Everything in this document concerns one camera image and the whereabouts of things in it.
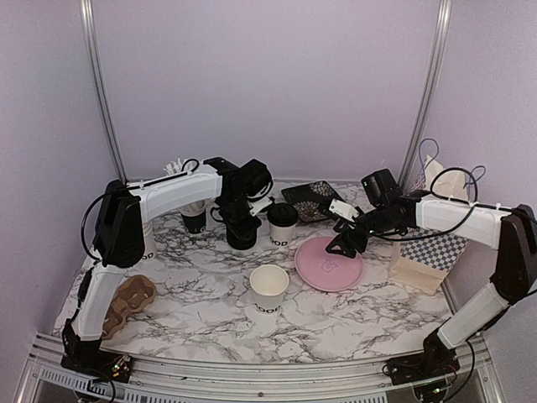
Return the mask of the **white paper coffee cup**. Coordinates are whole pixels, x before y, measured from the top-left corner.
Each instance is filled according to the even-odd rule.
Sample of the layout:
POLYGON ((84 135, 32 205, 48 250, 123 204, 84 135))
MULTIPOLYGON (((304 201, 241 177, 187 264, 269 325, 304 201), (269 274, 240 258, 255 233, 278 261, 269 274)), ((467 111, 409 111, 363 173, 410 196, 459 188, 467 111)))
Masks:
POLYGON ((273 223, 269 224, 269 239, 273 246, 277 248, 289 247, 295 236, 296 224, 289 226, 279 226, 273 223))

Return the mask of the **black plastic cup lid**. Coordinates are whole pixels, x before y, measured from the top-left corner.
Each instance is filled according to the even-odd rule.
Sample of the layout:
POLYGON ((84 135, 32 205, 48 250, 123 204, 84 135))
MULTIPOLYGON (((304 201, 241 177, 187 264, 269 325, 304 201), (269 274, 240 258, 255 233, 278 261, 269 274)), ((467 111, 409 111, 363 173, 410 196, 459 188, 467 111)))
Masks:
POLYGON ((298 222, 298 212, 289 203, 279 202, 268 209, 267 219, 275 226, 286 228, 298 222))

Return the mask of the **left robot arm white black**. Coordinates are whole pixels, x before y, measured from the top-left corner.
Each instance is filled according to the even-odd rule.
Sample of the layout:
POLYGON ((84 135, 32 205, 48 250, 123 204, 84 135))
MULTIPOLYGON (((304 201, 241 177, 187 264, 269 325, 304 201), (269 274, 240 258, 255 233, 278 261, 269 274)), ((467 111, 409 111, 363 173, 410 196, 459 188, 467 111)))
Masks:
POLYGON ((89 374, 106 366, 106 355, 90 342, 102 336, 108 307, 126 269, 146 254, 153 219, 193 203, 215 202, 227 243, 246 250, 257 242, 262 224, 258 214, 272 203, 269 193, 274 182, 259 160, 238 167, 222 157, 189 159, 183 165, 168 165, 167 170, 168 175, 148 181, 112 181, 95 201, 100 211, 89 255, 96 264, 83 282, 76 313, 64 327, 66 335, 81 341, 72 358, 89 374))

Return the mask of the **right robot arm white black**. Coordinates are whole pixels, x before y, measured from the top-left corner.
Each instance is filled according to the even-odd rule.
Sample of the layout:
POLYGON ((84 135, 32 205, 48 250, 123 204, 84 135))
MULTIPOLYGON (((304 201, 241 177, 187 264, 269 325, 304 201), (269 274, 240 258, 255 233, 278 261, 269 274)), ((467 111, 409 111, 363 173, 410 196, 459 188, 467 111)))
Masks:
POLYGON ((535 295, 536 216, 530 206, 491 205, 476 197, 441 195, 432 188, 404 191, 387 169, 364 177, 362 187, 370 211, 338 199, 328 205, 339 222, 327 253, 353 258, 366 250, 372 238, 392 243, 456 238, 481 244, 496 254, 486 285, 425 338, 415 360, 422 375, 436 374, 467 339, 535 295))

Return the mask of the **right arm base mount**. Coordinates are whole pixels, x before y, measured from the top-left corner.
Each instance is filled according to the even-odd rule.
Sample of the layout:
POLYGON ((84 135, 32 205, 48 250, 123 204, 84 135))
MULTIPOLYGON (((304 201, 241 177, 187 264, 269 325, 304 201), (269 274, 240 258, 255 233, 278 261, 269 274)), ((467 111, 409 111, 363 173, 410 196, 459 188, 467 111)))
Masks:
POLYGON ((391 379, 392 385, 403 385, 446 374, 455 374, 460 367, 456 357, 449 357, 436 364, 428 364, 425 362, 423 353, 416 353, 387 360, 382 367, 382 372, 391 379))

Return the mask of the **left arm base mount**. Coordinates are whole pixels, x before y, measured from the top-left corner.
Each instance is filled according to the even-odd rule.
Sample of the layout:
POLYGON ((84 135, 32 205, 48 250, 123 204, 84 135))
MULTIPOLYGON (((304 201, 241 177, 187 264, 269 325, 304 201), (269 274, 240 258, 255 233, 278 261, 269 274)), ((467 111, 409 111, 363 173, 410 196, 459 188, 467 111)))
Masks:
POLYGON ((61 333, 64 354, 61 366, 75 372, 99 376, 127 383, 133 369, 133 358, 126 353, 101 350, 102 340, 82 341, 75 334, 71 319, 67 319, 61 333))

